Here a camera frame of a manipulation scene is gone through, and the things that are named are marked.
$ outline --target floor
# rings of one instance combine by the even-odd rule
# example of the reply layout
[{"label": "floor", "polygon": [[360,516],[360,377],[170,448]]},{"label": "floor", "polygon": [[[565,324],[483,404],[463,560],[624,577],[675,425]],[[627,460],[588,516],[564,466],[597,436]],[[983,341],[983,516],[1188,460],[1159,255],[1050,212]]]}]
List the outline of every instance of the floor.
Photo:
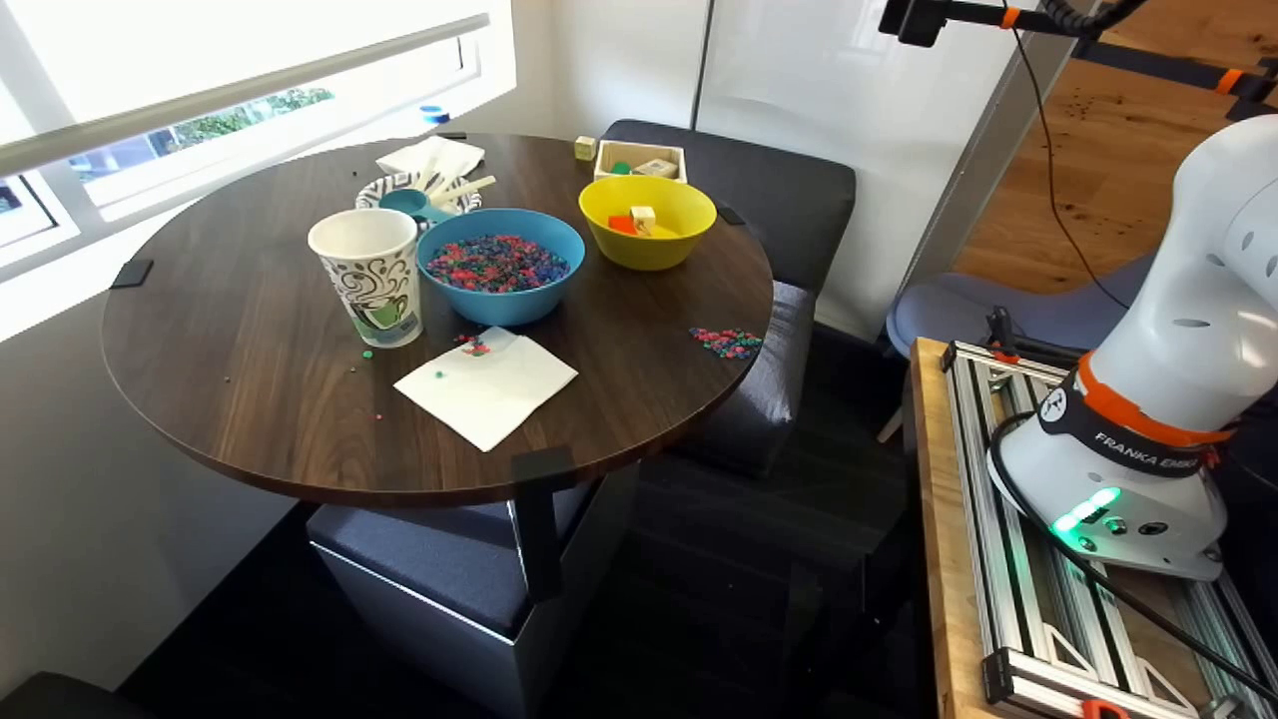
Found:
[{"label": "floor", "polygon": [[[721,513],[753,513],[773,530],[677,516],[675,488],[644,478],[544,715],[930,715],[914,460],[876,445],[900,390],[900,361],[828,327],[814,337],[773,478],[717,497]],[[175,719],[483,715],[366,634],[302,545],[309,513],[291,513],[121,695]]]}]

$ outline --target cup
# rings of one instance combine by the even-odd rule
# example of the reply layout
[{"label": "cup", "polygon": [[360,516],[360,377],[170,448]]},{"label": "cup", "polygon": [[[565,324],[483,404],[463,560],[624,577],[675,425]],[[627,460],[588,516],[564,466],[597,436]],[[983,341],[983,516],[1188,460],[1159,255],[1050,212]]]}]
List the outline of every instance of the cup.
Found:
[{"label": "cup", "polygon": [[311,225],[309,245],[366,349],[403,349],[422,333],[412,215],[347,208]]}]

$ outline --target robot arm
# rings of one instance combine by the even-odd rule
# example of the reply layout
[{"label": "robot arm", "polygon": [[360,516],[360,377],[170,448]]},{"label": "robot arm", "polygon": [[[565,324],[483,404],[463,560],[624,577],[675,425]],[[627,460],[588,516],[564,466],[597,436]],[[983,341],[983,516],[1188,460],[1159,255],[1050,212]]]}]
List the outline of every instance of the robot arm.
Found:
[{"label": "robot arm", "polygon": [[1214,581],[1226,513],[1200,460],[1275,384],[1278,116],[1255,116],[1187,156],[1139,299],[989,473],[1095,560]]}]

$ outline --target white paper napkin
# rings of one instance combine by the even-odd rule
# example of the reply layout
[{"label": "white paper napkin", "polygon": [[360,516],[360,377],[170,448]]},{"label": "white paper napkin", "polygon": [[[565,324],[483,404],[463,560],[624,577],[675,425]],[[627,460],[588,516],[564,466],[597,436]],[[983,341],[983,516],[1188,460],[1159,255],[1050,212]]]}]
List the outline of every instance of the white paper napkin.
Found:
[{"label": "white paper napkin", "polygon": [[470,168],[480,168],[483,149],[446,139],[446,136],[427,136],[419,143],[395,149],[391,156],[380,156],[374,164],[383,171],[422,171],[431,189],[458,183]]},{"label": "white paper napkin", "polygon": [[454,426],[480,452],[508,438],[539,404],[576,378],[559,357],[528,337],[486,327],[483,352],[458,345],[395,384],[422,413]]}]

